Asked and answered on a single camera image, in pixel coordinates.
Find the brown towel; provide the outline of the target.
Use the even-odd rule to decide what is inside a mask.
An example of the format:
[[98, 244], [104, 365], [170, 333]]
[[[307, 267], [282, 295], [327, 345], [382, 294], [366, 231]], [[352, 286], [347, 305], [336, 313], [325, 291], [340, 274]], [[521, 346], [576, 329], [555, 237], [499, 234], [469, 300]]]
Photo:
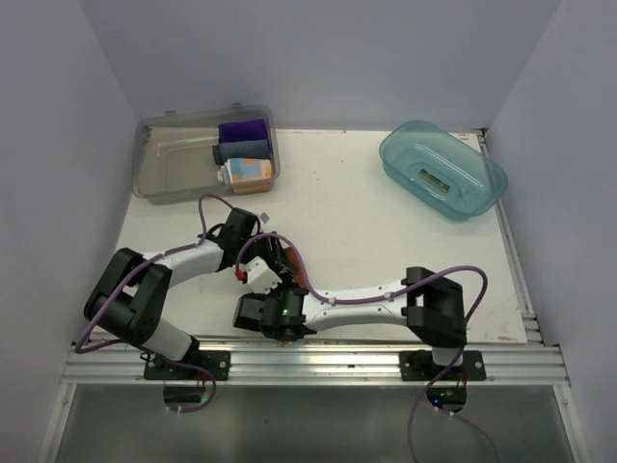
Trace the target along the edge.
[[301, 268], [300, 258], [296, 251], [290, 247], [284, 249], [284, 254], [289, 262], [294, 282], [302, 288], [308, 288], [305, 272]]

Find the colourful polka dot towel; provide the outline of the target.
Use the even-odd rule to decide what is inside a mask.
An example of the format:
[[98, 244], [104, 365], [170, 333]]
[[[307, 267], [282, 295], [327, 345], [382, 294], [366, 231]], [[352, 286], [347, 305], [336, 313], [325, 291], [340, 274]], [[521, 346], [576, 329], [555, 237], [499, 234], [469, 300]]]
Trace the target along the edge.
[[272, 188], [272, 164], [268, 159], [231, 158], [219, 169], [217, 179], [237, 195], [266, 192]]

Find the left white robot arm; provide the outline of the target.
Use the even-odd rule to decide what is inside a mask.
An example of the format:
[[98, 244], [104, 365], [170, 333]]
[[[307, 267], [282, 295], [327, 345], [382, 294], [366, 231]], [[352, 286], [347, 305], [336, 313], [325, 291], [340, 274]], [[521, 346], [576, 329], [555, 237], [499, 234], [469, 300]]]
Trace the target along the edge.
[[187, 245], [149, 254], [130, 248], [116, 251], [85, 304], [89, 325], [75, 351], [94, 351], [86, 342], [92, 329], [99, 327], [119, 342], [167, 358], [167, 368], [178, 378], [194, 376], [201, 356], [193, 337], [162, 318], [167, 293], [174, 286], [235, 264], [240, 265], [240, 281], [246, 283], [252, 261], [266, 263], [277, 274], [293, 272], [282, 245], [273, 237], [242, 249], [261, 231], [261, 224], [257, 215], [234, 207], [224, 223], [202, 231]]

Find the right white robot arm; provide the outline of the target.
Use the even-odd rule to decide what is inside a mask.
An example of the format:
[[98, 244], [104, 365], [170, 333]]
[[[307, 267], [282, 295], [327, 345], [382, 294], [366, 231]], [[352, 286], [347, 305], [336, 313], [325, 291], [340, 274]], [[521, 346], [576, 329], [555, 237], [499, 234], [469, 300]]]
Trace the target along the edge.
[[423, 267], [381, 286], [327, 291], [314, 295], [285, 283], [267, 294], [248, 293], [238, 300], [233, 326], [277, 341], [296, 341], [344, 326], [404, 326], [433, 352], [429, 366], [440, 378], [451, 378], [464, 366], [467, 344], [463, 289]]

